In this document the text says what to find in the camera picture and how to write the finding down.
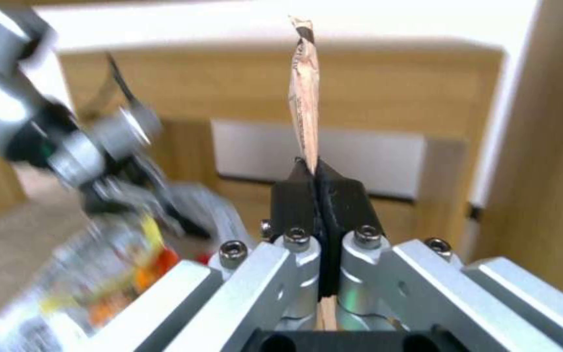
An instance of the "silver metal frame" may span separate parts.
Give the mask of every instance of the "silver metal frame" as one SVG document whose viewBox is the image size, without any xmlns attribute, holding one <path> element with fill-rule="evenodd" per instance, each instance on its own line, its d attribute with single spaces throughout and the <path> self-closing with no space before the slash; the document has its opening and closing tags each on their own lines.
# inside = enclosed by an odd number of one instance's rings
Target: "silver metal frame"
<svg viewBox="0 0 563 352">
<path fill-rule="evenodd" d="M 217 270 L 181 261 L 81 350 L 162 350 L 222 283 L 221 273 Z"/>
<path fill-rule="evenodd" d="M 563 347 L 563 293 L 506 258 L 468 265 L 463 273 Z"/>
<path fill-rule="evenodd" d="M 260 243 L 166 351 L 237 351 L 257 328 L 272 330 L 295 299 L 299 281 L 288 250 Z"/>
</svg>

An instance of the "blurred robot arm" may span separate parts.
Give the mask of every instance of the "blurred robot arm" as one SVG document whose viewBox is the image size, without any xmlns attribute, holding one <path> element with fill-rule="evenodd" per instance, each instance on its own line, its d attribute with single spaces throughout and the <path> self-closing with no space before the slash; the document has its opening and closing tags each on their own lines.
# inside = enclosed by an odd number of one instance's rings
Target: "blurred robot arm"
<svg viewBox="0 0 563 352">
<path fill-rule="evenodd" d="M 0 9 L 0 155 L 80 187 L 150 144 L 160 123 L 152 110 L 132 100 L 127 109 L 82 130 L 66 107 L 42 96 L 19 68 L 49 32 L 29 9 Z"/>
</svg>

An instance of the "white wall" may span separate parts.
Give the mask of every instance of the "white wall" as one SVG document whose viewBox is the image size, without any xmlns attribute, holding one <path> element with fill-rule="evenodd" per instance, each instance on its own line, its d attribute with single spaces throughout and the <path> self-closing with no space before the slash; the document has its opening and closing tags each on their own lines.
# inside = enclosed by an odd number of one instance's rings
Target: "white wall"
<svg viewBox="0 0 563 352">
<path fill-rule="evenodd" d="M 471 193 L 471 201 L 483 205 L 521 66 L 523 44 L 527 40 L 537 7 L 538 0 L 356 0 L 352 4 L 346 1 L 224 1 L 37 7 L 37 11 L 58 32 L 58 51 L 163 45 L 272 44 L 288 47 L 290 57 L 296 36 L 286 14 L 311 18 L 315 23 L 319 45 L 341 40 L 374 43 L 416 38 L 450 38 L 500 46 L 505 51 L 505 62 L 488 133 L 483 142 L 475 187 Z M 31 78 L 36 80 L 43 91 L 69 102 L 54 56 L 47 57 L 43 62 L 45 67 L 31 69 Z M 242 133 L 245 136 L 244 133 L 248 132 L 254 140 L 263 140 L 271 133 L 268 129 L 254 130 L 251 127 L 238 132 L 239 127 L 241 126 L 226 128 L 223 133 Z M 260 136 L 252 136 L 256 131 L 261 133 Z M 387 136 L 383 140 L 371 136 L 373 142 L 357 143 L 366 138 L 361 135 L 350 137 L 336 134 L 337 132 L 331 133 L 333 137 L 326 136 L 325 140 L 322 139 L 324 153 L 335 155 L 337 152 L 328 146 L 346 143 L 336 145 L 335 148 L 338 152 L 345 150 L 353 151 L 351 154 L 361 154 L 366 161 L 378 160 L 378 156 L 386 154 L 399 162 L 389 165 L 387 172 L 374 167 L 376 161 L 363 168 L 341 162 L 341 165 L 335 165 L 341 171 L 362 170 L 355 176 L 377 190 L 412 196 L 415 194 L 415 185 L 411 186 L 410 180 L 415 180 L 418 175 L 422 142 L 412 139 L 420 144 L 409 147 L 410 144 L 399 145 L 397 143 L 401 143 L 400 140 Z M 227 137 L 222 136 L 222 133 L 216 135 L 219 142 Z M 340 142 L 341 140 L 348 140 L 348 143 Z M 288 145 L 284 153 L 291 153 L 292 149 Z M 262 145 L 254 145 L 252 150 L 266 151 Z M 272 160 L 275 160 L 275 156 L 270 155 Z M 232 165 L 231 158 L 235 156 L 228 154 L 227 157 L 230 160 L 225 160 L 225 157 L 219 159 L 220 169 Z M 257 158 L 264 160 L 266 155 L 259 154 Z M 270 175 L 268 167 L 258 169 L 257 165 L 244 166 L 245 172 Z"/>
</svg>

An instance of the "wooden wall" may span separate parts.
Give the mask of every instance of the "wooden wall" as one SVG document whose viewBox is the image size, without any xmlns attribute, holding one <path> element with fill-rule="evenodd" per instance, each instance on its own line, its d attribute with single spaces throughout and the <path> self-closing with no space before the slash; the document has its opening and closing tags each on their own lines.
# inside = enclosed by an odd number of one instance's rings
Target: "wooden wall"
<svg viewBox="0 0 563 352">
<path fill-rule="evenodd" d="M 563 290 L 563 0 L 536 21 L 476 247 L 488 256 Z"/>
<path fill-rule="evenodd" d="M 152 148 L 159 165 L 173 179 L 217 189 L 210 119 L 290 124 L 291 52 L 292 47 L 163 47 L 114 57 L 132 91 L 163 119 L 164 134 Z M 501 61 L 501 51 L 463 42 L 319 47 L 320 125 L 429 139 L 416 238 L 446 238 L 455 247 L 462 239 Z M 63 54 L 61 63 L 73 103 L 85 110 L 108 76 L 105 54 Z M 112 99 L 101 112 L 121 103 Z"/>
</svg>

